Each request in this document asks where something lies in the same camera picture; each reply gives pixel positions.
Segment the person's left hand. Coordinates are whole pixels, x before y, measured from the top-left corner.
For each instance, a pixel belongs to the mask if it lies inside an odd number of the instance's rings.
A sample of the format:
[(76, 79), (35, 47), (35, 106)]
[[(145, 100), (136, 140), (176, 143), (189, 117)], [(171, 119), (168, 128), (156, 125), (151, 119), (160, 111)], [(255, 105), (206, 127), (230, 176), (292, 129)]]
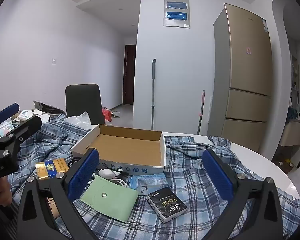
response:
[(0, 205), (9, 206), (12, 203), (11, 186), (7, 176), (0, 178)]

